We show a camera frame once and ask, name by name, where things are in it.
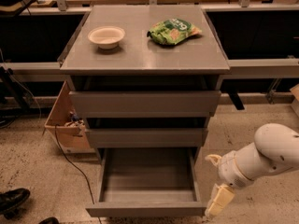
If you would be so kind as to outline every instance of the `drawer cabinet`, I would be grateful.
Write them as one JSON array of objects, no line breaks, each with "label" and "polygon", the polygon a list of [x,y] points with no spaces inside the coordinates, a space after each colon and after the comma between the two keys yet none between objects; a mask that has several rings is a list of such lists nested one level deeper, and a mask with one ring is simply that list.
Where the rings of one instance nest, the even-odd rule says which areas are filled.
[{"label": "drawer cabinet", "polygon": [[108,148],[92,217],[201,216],[194,160],[188,148]]},{"label": "drawer cabinet", "polygon": [[[147,37],[180,17],[203,34],[160,46]],[[102,50],[88,40],[98,26],[125,37]],[[199,6],[94,6],[61,70],[101,168],[92,217],[201,216],[194,162],[229,66]]]}]

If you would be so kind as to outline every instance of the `green snack bag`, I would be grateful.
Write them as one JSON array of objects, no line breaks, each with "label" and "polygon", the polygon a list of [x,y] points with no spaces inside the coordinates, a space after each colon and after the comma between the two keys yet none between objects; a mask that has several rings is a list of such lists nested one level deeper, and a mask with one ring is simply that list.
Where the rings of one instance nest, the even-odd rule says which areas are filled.
[{"label": "green snack bag", "polygon": [[182,19],[169,19],[160,21],[152,26],[147,37],[162,45],[176,45],[192,35],[201,34],[202,31],[193,24]]}]

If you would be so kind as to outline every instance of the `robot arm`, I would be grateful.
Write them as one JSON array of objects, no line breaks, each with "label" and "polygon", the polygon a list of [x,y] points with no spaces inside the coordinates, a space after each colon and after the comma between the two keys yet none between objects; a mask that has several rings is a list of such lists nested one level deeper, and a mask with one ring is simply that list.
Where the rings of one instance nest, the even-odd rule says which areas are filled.
[{"label": "robot arm", "polygon": [[216,216],[243,189],[265,175],[299,169],[299,133],[280,124],[260,127],[254,142],[224,156],[208,155],[206,160],[218,167],[223,183],[215,185],[206,209],[207,217]]}]

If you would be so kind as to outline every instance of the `black shoe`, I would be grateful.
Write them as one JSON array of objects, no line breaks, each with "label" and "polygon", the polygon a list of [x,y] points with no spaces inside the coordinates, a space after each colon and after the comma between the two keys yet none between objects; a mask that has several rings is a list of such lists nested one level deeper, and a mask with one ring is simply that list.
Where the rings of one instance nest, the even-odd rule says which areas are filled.
[{"label": "black shoe", "polygon": [[58,219],[55,217],[49,217],[41,222],[39,224],[59,224]]},{"label": "black shoe", "polygon": [[0,194],[0,215],[13,212],[30,196],[28,189],[15,189]]}]

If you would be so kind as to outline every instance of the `concrete floor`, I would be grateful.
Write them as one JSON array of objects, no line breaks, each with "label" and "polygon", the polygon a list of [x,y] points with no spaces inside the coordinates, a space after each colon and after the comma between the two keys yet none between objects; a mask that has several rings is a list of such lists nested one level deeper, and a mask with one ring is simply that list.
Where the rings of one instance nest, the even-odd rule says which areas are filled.
[{"label": "concrete floor", "polygon": [[[196,163],[196,174],[203,201],[208,201],[217,170],[205,161],[210,153],[223,155],[238,150],[253,140],[260,126],[269,122],[284,124],[299,132],[299,118],[289,103],[269,105],[242,98],[245,110],[238,111],[230,102],[219,105],[209,123],[205,146]],[[60,223],[100,223],[89,216],[85,205],[91,196],[83,175],[67,162],[49,132],[44,131],[46,117],[23,117],[0,130],[0,191],[27,188],[29,200],[21,207],[21,216],[1,224],[35,224],[47,217]],[[95,154],[68,154],[89,178],[93,196],[101,166]],[[180,218],[100,218],[104,224],[193,224],[193,223],[299,223],[299,172],[262,177],[252,186],[237,192],[233,202],[217,217]]]}]

